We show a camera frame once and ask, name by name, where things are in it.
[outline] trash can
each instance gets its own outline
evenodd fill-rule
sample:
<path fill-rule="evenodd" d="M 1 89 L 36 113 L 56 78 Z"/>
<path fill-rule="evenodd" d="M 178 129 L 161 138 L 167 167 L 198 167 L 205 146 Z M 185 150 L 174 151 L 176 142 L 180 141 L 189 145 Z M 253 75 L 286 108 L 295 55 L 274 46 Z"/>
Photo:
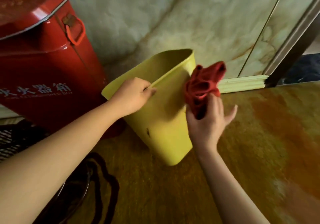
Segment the trash can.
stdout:
<path fill-rule="evenodd" d="M 69 0 L 0 0 L 0 104 L 61 129 L 106 100 L 107 80 Z M 117 122 L 108 131 L 122 130 Z"/>
<path fill-rule="evenodd" d="M 167 165 L 179 163 L 192 148 L 183 87 L 195 66 L 191 49 L 164 51 L 110 82 L 102 91 L 110 99 L 126 79 L 134 77 L 147 80 L 151 87 L 157 88 L 157 93 L 142 109 L 124 119 Z"/>

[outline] crumpled red cloth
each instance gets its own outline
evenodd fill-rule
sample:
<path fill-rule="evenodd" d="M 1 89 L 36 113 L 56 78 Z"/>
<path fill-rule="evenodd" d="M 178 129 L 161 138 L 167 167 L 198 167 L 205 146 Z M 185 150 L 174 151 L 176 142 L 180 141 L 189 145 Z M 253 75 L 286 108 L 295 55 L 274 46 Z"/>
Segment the crumpled red cloth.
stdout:
<path fill-rule="evenodd" d="M 184 98 L 196 119 L 202 119 L 206 114 L 208 93 L 220 97 L 217 85 L 224 77 L 226 70 L 223 61 L 216 62 L 207 68 L 197 65 L 193 70 L 190 79 L 185 84 Z"/>

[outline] red handle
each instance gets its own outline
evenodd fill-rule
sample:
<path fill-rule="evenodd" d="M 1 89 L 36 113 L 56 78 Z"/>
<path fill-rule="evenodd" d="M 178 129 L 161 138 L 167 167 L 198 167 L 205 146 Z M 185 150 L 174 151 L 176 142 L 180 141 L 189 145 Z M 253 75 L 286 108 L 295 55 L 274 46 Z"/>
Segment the red handle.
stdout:
<path fill-rule="evenodd" d="M 82 39 L 86 35 L 86 28 L 85 28 L 85 25 L 83 24 L 82 20 L 80 20 L 76 16 L 75 16 L 75 18 L 80 22 L 81 27 L 82 27 L 82 32 L 81 32 L 78 40 L 75 40 L 75 39 L 72 38 L 70 27 L 67 24 L 66 24 L 66 35 L 67 35 L 68 39 L 71 41 L 71 43 L 74 44 L 75 46 L 77 46 L 77 45 L 79 45 L 81 43 Z"/>

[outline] person's right arm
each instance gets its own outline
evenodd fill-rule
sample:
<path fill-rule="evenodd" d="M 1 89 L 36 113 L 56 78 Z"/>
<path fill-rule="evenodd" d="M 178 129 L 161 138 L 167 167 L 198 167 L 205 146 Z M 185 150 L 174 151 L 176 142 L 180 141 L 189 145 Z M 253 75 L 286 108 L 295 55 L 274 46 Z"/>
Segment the person's right arm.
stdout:
<path fill-rule="evenodd" d="M 217 151 L 218 140 L 224 128 L 234 119 L 237 106 L 230 115 L 225 116 L 221 98 L 213 94 L 208 97 L 205 117 L 197 120 L 187 108 L 186 119 L 193 148 L 220 217 L 225 224 L 267 224 L 269 221 L 242 189 Z"/>

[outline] forearm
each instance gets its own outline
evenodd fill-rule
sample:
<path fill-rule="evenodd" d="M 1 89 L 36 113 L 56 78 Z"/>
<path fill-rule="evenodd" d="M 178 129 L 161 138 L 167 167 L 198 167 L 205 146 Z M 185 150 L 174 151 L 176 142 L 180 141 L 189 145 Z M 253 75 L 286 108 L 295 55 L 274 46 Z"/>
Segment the forearm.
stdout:
<path fill-rule="evenodd" d="M 217 150 L 198 154 L 223 223 L 269 223 L 231 174 Z"/>
<path fill-rule="evenodd" d="M 0 164 L 3 223 L 34 221 L 106 129 L 119 118 L 116 107 L 107 102 Z"/>

